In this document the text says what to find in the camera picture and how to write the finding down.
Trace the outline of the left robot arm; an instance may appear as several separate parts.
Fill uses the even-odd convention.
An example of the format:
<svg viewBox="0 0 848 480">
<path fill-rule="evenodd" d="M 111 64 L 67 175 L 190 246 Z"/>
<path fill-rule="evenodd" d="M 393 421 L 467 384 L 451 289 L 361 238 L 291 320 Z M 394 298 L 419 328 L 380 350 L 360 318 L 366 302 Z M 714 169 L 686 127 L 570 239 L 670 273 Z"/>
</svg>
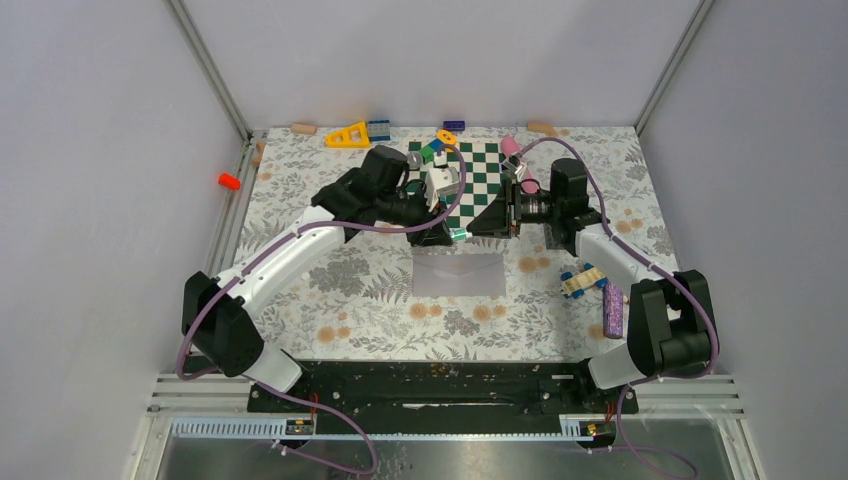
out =
<svg viewBox="0 0 848 480">
<path fill-rule="evenodd" d="M 409 193 L 406 156 L 378 145 L 360 166 L 321 188 L 299 218 L 252 256 L 213 276 L 201 271 L 190 276 L 184 286 L 178 377 L 189 379 L 184 364 L 195 346 L 210 360 L 210 372 L 261 385 L 285 410 L 304 407 L 311 387 L 301 366 L 261 337 L 255 318 L 284 286 L 361 231 L 404 234 L 413 246 L 451 244 L 446 221 L 460 206 L 467 172 L 463 157 L 456 158 L 457 192 L 445 205 L 432 184 L 434 174 L 426 176 L 421 192 Z"/>
</svg>

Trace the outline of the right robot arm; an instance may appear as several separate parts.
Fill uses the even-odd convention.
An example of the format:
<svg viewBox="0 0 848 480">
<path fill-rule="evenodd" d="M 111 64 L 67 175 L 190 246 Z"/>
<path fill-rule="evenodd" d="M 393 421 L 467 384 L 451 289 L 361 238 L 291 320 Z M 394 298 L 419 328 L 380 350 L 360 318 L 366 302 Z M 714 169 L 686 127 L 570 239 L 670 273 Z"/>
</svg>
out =
<svg viewBox="0 0 848 480">
<path fill-rule="evenodd" d="M 509 179 L 471 221 L 475 237 L 511 238 L 526 224 L 547 227 L 554 245 L 598 268 L 630 300 L 624 345 L 585 361 L 573 386 L 575 402 L 597 412 L 613 388 L 689 367 L 710 364 L 718 353 L 709 287 L 695 270 L 671 274 L 616 237 L 604 209 L 589 203 L 595 182 L 583 161 L 561 158 L 548 188 L 527 193 Z"/>
</svg>

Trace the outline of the small green white bottle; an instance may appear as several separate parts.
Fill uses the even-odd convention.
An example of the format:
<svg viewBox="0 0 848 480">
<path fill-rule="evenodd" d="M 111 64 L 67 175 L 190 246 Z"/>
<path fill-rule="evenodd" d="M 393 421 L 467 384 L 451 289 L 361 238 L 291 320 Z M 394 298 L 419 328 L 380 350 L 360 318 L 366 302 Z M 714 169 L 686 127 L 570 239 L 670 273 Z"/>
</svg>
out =
<svg viewBox="0 0 848 480">
<path fill-rule="evenodd" d="M 471 236 L 464 228 L 452 228 L 449 233 L 453 242 L 466 241 Z"/>
</svg>

